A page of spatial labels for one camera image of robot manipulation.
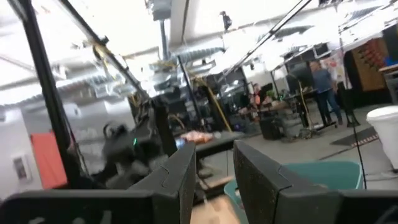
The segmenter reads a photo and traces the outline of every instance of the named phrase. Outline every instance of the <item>jeans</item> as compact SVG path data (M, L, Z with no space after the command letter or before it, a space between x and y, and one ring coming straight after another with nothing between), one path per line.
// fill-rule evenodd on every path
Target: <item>jeans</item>
M332 111L336 114L338 121L342 121L340 107L338 106L333 90L327 90L322 93L318 93L319 106L322 113L325 115L328 122L331 121L328 103L331 106Z

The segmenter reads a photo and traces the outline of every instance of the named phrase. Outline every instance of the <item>poster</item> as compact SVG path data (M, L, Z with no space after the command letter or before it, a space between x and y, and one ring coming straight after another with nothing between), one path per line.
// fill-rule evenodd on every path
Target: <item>poster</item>
M331 53L331 56L320 60L321 66L327 69L331 77L337 82L343 82L346 89L351 89L351 83L349 82L348 76L344 68L344 58L341 51L335 51Z

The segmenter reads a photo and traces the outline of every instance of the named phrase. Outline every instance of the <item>floor mat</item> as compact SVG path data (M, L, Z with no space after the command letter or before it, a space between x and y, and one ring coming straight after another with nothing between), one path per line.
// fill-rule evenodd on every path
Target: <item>floor mat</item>
M377 135L377 132L374 130L374 128L367 128L365 130L362 130L358 133L356 133L358 137L358 143L360 146L363 144L369 143L371 141L379 139L379 136ZM339 146L351 146L355 147L356 146L356 141L354 134L344 137L342 139L339 139L337 141L334 141L330 143L332 145L339 145Z

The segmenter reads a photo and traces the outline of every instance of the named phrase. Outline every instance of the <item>white trash can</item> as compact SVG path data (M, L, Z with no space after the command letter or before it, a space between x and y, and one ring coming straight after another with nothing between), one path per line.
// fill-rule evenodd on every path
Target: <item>white trash can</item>
M368 113L366 121L379 135L384 153L394 169L398 169L398 106L386 106Z

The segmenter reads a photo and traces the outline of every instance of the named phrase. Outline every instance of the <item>man in blue shirt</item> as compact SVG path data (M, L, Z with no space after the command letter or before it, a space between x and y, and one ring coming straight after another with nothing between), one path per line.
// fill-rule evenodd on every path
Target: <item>man in blue shirt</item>
M318 61L310 62L310 68L313 75L314 87L318 93L320 108L326 117L328 123L331 117L328 109L328 102L333 112L336 114L338 124L343 124L340 107L337 105L335 93L337 92L337 84L330 75L330 72L321 67Z

